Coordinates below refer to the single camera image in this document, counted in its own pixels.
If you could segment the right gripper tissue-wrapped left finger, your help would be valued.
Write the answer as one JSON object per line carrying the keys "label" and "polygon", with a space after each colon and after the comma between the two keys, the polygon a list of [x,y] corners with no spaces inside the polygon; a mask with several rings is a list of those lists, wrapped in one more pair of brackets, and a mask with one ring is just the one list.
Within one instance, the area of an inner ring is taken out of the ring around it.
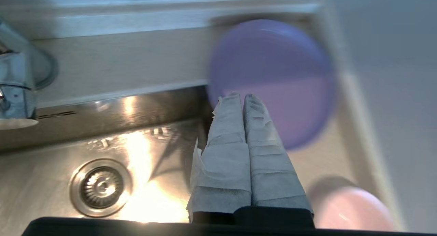
{"label": "right gripper tissue-wrapped left finger", "polygon": [[195,145],[190,189],[190,223],[200,212],[233,214],[251,205],[249,146],[236,92],[221,97],[214,108],[206,147]]}

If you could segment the right gripper tissue-wrapped right finger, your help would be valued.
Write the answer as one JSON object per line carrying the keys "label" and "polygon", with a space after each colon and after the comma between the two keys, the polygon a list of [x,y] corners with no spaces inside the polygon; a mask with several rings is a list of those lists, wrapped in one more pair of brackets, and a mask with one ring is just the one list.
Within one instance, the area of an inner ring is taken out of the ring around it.
{"label": "right gripper tissue-wrapped right finger", "polygon": [[243,115],[250,154],[252,205],[305,209],[312,214],[310,202],[267,107],[254,94],[247,94]]}

